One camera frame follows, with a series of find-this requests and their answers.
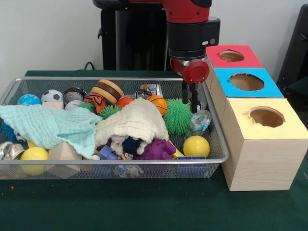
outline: blue ball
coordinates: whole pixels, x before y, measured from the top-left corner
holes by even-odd
[[[23,95],[22,97],[20,97],[17,104],[29,106],[29,105],[35,105],[35,104],[42,104],[42,102],[39,99],[39,97],[35,95],[27,94],[27,95]]]

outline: circular hole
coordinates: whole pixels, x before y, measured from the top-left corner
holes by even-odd
[[[241,53],[232,50],[223,51],[222,53],[219,54],[219,56],[223,60],[230,62],[239,62],[245,59],[245,57]]]
[[[269,107],[258,107],[250,111],[249,116],[254,119],[257,124],[266,127],[276,128],[284,123],[283,115]]]
[[[230,81],[236,88],[245,91],[261,90],[264,88],[264,82],[250,74],[236,74],[230,77]]]

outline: purple toy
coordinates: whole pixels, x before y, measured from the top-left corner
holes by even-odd
[[[142,155],[136,156],[136,160],[171,160],[176,148],[166,140],[154,139],[144,148]]]
[[[98,156],[101,160],[117,160],[118,156],[112,153],[111,147],[105,145],[100,152],[98,153]]]

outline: shape sorter box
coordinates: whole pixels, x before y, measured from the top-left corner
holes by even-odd
[[[222,129],[230,191],[290,189],[308,148],[308,131],[286,99],[228,98]]]
[[[219,45],[206,48],[207,64],[210,74],[206,79],[211,89],[212,79],[216,77],[216,68],[263,68],[258,57],[247,45]]]
[[[210,93],[220,122],[227,98],[284,98],[263,68],[218,68],[215,72]]]

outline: white ball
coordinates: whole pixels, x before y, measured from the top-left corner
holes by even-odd
[[[63,94],[57,90],[46,91],[41,98],[43,102],[63,102]]]
[[[65,110],[70,111],[82,104],[80,100],[72,100],[65,106]]]

